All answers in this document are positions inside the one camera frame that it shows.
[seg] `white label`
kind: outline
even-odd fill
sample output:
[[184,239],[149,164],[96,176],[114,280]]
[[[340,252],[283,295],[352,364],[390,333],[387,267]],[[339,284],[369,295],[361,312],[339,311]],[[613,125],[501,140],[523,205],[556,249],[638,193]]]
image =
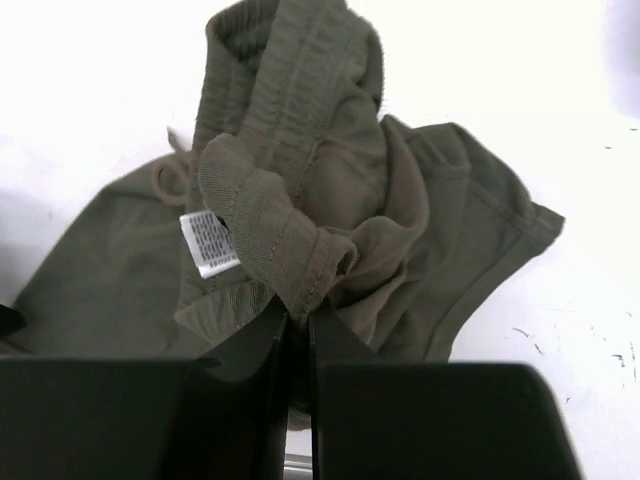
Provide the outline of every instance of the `white label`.
[[211,278],[240,265],[231,232],[209,210],[180,217],[180,226],[202,278]]

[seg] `white surface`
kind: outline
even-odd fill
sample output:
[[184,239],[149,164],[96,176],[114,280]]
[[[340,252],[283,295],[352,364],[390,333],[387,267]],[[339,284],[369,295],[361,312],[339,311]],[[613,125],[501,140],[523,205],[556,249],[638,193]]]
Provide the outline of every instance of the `white surface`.
[[[168,151],[167,125],[189,138],[204,25],[228,3],[0,0],[0,302],[102,185]],[[454,359],[535,365],[587,478],[640,478],[640,122],[619,115],[640,118],[637,2],[352,5],[381,34],[385,108],[462,123],[568,219],[476,312]],[[287,448],[309,453],[308,434]]]

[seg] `clothing item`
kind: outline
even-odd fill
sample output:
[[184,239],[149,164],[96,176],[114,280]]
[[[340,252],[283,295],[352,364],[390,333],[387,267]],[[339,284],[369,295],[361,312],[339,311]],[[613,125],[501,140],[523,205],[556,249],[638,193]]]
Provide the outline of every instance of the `clothing item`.
[[[18,299],[29,327],[14,345],[196,356],[278,295],[301,329],[328,298],[381,356],[446,360],[471,313],[560,233],[461,127],[378,122],[379,40],[343,0],[246,0],[207,39],[193,152],[87,207]],[[241,261],[206,280],[178,220],[204,209]]]

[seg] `fabric hem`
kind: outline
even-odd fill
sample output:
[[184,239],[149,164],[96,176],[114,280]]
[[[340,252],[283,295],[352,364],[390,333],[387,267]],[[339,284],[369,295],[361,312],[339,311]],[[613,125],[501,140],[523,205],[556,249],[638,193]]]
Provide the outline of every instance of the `fabric hem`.
[[[511,275],[522,268],[529,260],[544,252],[560,235],[564,219],[557,213],[539,205],[533,204],[538,215],[536,225],[546,225],[548,230],[544,238],[523,235],[502,255],[491,267],[484,271],[471,284],[458,301],[449,309],[447,314],[438,322],[435,333],[422,355],[423,361],[446,361],[451,355],[451,346],[465,322],[471,317],[482,303]],[[447,331],[440,330],[447,326]],[[448,351],[441,355],[445,345]]]

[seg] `olive green garment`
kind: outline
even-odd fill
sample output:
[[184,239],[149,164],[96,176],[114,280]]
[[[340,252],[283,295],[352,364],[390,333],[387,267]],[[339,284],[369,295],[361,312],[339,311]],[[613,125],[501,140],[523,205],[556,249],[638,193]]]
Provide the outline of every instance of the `olive green garment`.
[[560,233],[462,128],[378,122],[378,37],[343,1],[244,1],[207,39],[186,212],[221,217],[242,265],[202,280],[180,209],[149,194],[143,167],[27,286],[15,345],[197,355],[278,295],[299,325],[329,298],[382,356],[445,360],[471,313]]

